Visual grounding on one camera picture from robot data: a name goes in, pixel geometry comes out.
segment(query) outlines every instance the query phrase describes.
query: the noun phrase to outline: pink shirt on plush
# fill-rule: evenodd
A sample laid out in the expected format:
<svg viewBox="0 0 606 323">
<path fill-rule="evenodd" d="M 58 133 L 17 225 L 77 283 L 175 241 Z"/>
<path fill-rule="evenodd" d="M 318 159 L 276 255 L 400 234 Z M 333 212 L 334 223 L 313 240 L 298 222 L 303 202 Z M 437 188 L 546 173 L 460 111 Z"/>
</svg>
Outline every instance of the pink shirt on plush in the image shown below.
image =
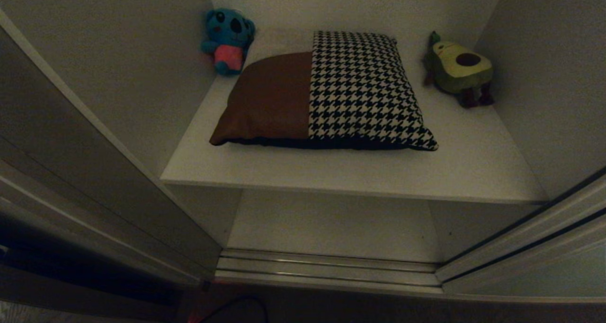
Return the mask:
<svg viewBox="0 0 606 323">
<path fill-rule="evenodd" d="M 225 62 L 230 69 L 240 71 L 244 49 L 242 47 L 221 45 L 214 52 L 214 62 Z"/>
</svg>

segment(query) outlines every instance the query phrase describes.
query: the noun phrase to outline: pillow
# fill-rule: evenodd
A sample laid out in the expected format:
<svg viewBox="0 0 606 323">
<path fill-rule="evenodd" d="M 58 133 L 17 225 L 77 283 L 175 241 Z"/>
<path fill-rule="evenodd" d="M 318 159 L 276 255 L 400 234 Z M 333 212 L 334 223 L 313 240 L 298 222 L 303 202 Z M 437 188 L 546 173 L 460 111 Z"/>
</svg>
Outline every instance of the pillow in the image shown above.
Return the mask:
<svg viewBox="0 0 606 323">
<path fill-rule="evenodd" d="M 348 32 L 316 32 L 312 53 L 244 69 L 210 142 L 437 150 L 395 40 Z"/>
</svg>

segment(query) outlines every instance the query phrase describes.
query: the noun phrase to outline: avocado plush toy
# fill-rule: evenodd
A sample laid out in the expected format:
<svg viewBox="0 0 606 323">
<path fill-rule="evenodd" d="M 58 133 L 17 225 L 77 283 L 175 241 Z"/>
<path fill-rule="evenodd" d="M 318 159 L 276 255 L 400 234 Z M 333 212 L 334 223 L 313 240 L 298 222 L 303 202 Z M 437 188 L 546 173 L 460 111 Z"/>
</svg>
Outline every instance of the avocado plush toy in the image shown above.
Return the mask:
<svg viewBox="0 0 606 323">
<path fill-rule="evenodd" d="M 231 9 L 215 9 L 206 14 L 204 53 L 214 54 L 214 68 L 221 75 L 240 74 L 246 53 L 255 38 L 255 24 Z"/>
<path fill-rule="evenodd" d="M 435 83 L 445 92 L 456 94 L 464 108 L 490 105 L 493 67 L 486 57 L 474 53 L 459 44 L 443 42 L 437 33 L 431 33 L 429 51 L 425 55 L 426 85 Z M 474 90 L 480 89 L 476 101 Z"/>
</svg>

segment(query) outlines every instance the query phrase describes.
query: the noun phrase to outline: plush toy face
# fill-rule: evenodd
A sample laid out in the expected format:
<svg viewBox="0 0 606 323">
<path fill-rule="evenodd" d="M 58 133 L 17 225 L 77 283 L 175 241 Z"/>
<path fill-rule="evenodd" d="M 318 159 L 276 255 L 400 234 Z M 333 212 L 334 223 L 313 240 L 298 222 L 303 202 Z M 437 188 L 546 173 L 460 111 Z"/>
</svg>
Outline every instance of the plush toy face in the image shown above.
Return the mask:
<svg viewBox="0 0 606 323">
<path fill-rule="evenodd" d="M 221 45 L 247 47 L 255 36 L 255 24 L 231 9 L 215 9 L 206 14 L 206 32 Z"/>
</svg>

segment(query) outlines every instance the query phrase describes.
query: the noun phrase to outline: closet door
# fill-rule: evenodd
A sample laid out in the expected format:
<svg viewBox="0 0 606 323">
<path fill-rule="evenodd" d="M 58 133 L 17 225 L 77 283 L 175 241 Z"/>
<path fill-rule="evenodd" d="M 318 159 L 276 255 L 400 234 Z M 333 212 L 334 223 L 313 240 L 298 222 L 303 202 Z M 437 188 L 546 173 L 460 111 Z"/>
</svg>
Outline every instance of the closet door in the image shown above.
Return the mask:
<svg viewBox="0 0 606 323">
<path fill-rule="evenodd" d="M 84 208 L 92 229 L 107 224 L 93 218 L 110 217 L 123 224 L 122 233 L 147 236 L 143 245 L 160 245 L 166 253 L 150 252 L 156 261 L 173 263 L 165 260 L 170 252 L 180 260 L 177 269 L 209 278 L 221 247 L 97 131 L 4 30 L 0 47 L 0 159 L 7 168 Z"/>
</svg>

